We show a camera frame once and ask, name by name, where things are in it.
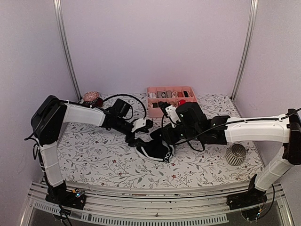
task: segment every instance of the white wall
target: white wall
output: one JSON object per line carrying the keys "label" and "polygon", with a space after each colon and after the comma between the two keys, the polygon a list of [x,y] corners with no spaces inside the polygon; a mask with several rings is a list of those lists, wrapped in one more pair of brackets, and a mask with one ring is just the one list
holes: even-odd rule
{"label": "white wall", "polygon": [[50,94],[75,100],[52,0],[0,1],[0,225],[16,226],[33,180],[30,119]]}
{"label": "white wall", "polygon": [[189,85],[231,94],[250,0],[64,0],[82,93]]}
{"label": "white wall", "polygon": [[[301,107],[301,1],[259,1],[255,30],[236,105],[243,116],[286,113]],[[258,143],[265,163],[279,144]],[[301,167],[291,169],[281,184],[301,225]]]}

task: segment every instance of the patterned fabric surface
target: patterned fabric surface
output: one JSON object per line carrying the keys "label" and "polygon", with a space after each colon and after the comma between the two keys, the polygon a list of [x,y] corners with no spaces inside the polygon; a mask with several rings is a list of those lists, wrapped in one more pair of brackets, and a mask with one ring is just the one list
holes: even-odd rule
{"label": "patterned fabric surface", "polygon": [[[134,94],[146,103],[146,94]],[[237,116],[238,113],[225,95],[197,95],[207,115]],[[134,108],[134,118],[143,117],[143,108],[130,98],[122,97]],[[116,98],[105,103],[112,106]],[[154,128],[161,119],[152,119]],[[149,141],[148,134],[136,137]],[[179,145],[170,163],[153,163],[138,157],[135,148],[128,147],[125,136],[114,130],[86,124],[69,123],[58,145],[58,157],[63,177],[67,181],[100,186],[127,188],[177,188],[214,186],[249,180],[262,170],[262,163],[253,142],[240,142],[247,149],[246,161],[230,166],[225,154],[230,145],[206,145],[204,152],[193,151],[187,144]],[[196,149],[202,149],[192,142]]]}

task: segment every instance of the aluminum frame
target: aluminum frame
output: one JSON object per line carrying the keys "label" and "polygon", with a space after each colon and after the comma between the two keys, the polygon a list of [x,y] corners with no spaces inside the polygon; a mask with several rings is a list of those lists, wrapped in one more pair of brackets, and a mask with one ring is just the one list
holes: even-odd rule
{"label": "aluminum frame", "polygon": [[246,61],[247,61],[247,57],[248,57],[248,53],[249,53],[252,34],[253,34],[254,26],[255,26],[257,6],[258,6],[258,0],[252,0],[244,50],[243,50],[243,54],[242,54],[242,57],[241,57],[241,60],[240,60],[238,73],[237,73],[237,76],[236,76],[236,79],[235,79],[232,94],[231,94],[231,97],[230,97],[233,101],[235,101],[236,98],[237,98],[240,83],[241,83],[241,80],[242,80],[243,75],[244,75],[244,70],[245,70]]}
{"label": "aluminum frame", "polygon": [[[174,222],[174,225],[181,225],[179,222],[184,222],[183,225],[185,223],[189,225],[189,222],[191,225],[196,225],[195,223],[198,220],[200,222],[204,219],[212,220],[227,213],[240,211],[229,209],[226,205],[226,196],[245,190],[244,183],[241,185],[237,184],[235,189],[219,190],[208,187],[207,189],[183,190],[177,195],[167,193],[165,196],[161,195],[159,190],[155,190],[155,193],[149,196],[135,195],[137,189],[128,189],[127,192],[122,191],[122,194],[114,189],[112,191],[101,191],[101,189],[98,191],[86,190],[87,203],[84,210],[68,209],[72,211],[70,219],[101,225],[115,225],[113,221],[117,220],[125,222],[125,224],[120,225],[128,224],[129,226],[129,222],[131,222],[131,225],[136,226],[142,225],[140,222],[145,222],[144,225],[148,226],[172,225],[169,222]],[[27,207],[23,214],[26,217],[23,217],[21,226],[28,226],[33,208],[58,214],[58,206],[45,201],[46,194],[47,186],[44,183],[32,183],[27,195]],[[267,197],[267,202],[271,202],[273,198],[273,190],[271,188],[267,191]],[[274,204],[278,204],[283,225],[293,226],[287,201],[279,183],[275,184]],[[258,205],[242,208],[241,210],[256,206]]]}
{"label": "aluminum frame", "polygon": [[72,85],[76,94],[76,97],[78,100],[81,99],[81,93],[79,89],[79,84],[77,82],[76,76],[75,76],[75,71],[73,68],[73,63],[69,51],[69,46],[68,46],[68,41],[67,41],[67,36],[66,36],[66,30],[65,30],[65,25],[63,21],[63,12],[62,12],[62,6],[61,6],[61,0],[54,0],[54,7],[55,7],[55,16],[56,16],[56,21],[57,21],[57,26],[58,30],[60,33],[61,41],[62,41],[62,46],[69,70],[69,75],[72,81]]}

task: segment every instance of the pink organizer box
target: pink organizer box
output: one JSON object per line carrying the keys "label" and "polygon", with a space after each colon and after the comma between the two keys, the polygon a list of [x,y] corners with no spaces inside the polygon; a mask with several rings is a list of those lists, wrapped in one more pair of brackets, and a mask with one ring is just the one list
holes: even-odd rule
{"label": "pink organizer box", "polygon": [[[185,97],[185,91],[188,93],[189,97]],[[190,86],[148,87],[146,95],[149,117],[151,118],[162,118],[163,112],[159,107],[159,102],[161,101],[168,102],[170,104],[174,103],[175,107],[178,107],[178,102],[180,100],[198,103],[196,95]]]}

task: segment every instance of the metal pole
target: metal pole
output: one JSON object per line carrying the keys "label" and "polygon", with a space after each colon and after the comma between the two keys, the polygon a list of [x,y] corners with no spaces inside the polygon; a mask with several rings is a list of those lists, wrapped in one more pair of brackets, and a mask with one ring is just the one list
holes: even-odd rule
{"label": "metal pole", "polygon": [[235,99],[237,97],[239,86],[240,86],[240,83],[241,83],[241,80],[242,80],[242,77],[243,77],[243,74],[244,74],[244,70],[245,70],[245,66],[246,66],[246,60],[247,60],[247,56],[248,56],[248,52],[249,52],[249,48],[250,48],[250,44],[251,44],[251,38],[252,38],[254,26],[255,26],[257,5],[258,5],[258,0],[252,0],[244,51],[243,51],[243,55],[242,55],[241,60],[240,60],[238,74],[237,74],[235,84],[234,84],[234,88],[233,88],[233,91],[232,91],[232,94],[231,94],[231,99],[233,101],[235,101]]}
{"label": "metal pole", "polygon": [[70,78],[71,78],[72,85],[73,85],[75,94],[77,96],[77,99],[80,100],[81,93],[79,90],[79,84],[78,84],[76,76],[75,76],[75,72],[74,72],[74,68],[73,68],[73,64],[72,64],[72,60],[71,60],[71,55],[70,55],[70,51],[69,51],[69,47],[68,47],[68,41],[67,41],[66,31],[65,31],[64,21],[63,21],[61,0],[54,0],[54,7],[55,7],[55,16],[56,16],[57,26],[58,26],[58,30],[60,32],[62,46],[63,46],[63,50],[65,53],[65,58],[66,58]]}

